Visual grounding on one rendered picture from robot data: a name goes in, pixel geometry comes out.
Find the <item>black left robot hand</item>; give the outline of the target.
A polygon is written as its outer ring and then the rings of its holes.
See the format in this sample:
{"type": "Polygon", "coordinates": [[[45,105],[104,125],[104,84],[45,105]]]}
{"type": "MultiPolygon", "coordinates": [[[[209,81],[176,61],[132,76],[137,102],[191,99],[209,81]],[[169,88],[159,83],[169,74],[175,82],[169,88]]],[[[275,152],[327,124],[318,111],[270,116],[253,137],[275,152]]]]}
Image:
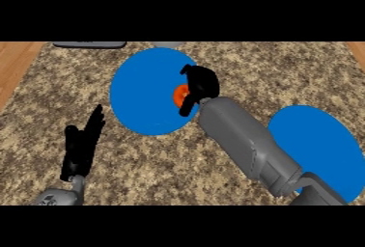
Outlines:
{"type": "Polygon", "coordinates": [[[61,166],[63,181],[72,181],[74,176],[86,177],[89,175],[104,125],[103,106],[98,105],[86,127],[79,129],[73,124],[66,127],[66,155],[61,166]]]}

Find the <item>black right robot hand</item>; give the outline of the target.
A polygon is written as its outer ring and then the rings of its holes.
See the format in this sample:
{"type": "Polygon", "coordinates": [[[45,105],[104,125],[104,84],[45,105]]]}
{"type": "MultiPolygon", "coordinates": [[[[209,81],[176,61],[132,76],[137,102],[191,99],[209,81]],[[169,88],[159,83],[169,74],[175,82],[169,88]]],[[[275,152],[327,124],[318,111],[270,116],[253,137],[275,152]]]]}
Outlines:
{"type": "Polygon", "coordinates": [[[216,73],[202,66],[185,65],[181,74],[187,75],[188,82],[188,95],[182,100],[181,108],[181,115],[187,117],[194,104],[203,98],[215,98],[221,95],[221,82],[216,73]]]}

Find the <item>orange squash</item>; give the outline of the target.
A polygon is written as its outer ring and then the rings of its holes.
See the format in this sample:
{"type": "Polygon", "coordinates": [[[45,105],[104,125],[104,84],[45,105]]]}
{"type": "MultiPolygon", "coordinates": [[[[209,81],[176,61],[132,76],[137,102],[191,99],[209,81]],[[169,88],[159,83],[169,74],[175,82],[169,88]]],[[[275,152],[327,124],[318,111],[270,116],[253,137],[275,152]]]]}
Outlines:
{"type": "Polygon", "coordinates": [[[175,89],[175,94],[173,94],[173,100],[178,107],[184,106],[184,100],[188,94],[190,94],[188,85],[187,84],[179,85],[179,87],[175,89]]]}

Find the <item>blue round plate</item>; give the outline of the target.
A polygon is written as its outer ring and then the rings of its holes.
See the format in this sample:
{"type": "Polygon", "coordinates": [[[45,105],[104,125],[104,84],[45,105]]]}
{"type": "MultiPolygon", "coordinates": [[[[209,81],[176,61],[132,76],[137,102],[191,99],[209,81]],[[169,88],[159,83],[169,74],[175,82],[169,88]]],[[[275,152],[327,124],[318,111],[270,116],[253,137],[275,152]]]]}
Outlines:
{"type": "Polygon", "coordinates": [[[190,116],[181,116],[175,92],[187,84],[181,75],[185,65],[194,65],[191,57],[176,49],[148,48],[137,52],[114,73],[110,86],[110,104],[119,122],[141,135],[166,135],[185,127],[190,116]]]}
{"type": "Polygon", "coordinates": [[[365,157],[342,121],[314,106],[292,105],[274,114],[268,129],[304,171],[314,172],[352,203],[365,188],[365,157]]]}

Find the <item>grey round object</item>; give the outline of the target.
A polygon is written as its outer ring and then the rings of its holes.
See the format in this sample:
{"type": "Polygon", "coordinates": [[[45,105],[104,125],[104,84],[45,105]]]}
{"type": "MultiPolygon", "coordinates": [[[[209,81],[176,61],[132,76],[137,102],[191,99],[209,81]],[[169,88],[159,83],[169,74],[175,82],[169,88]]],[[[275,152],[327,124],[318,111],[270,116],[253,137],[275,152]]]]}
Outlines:
{"type": "Polygon", "coordinates": [[[184,41],[154,41],[153,45],[156,47],[176,48],[184,45],[184,41]]]}

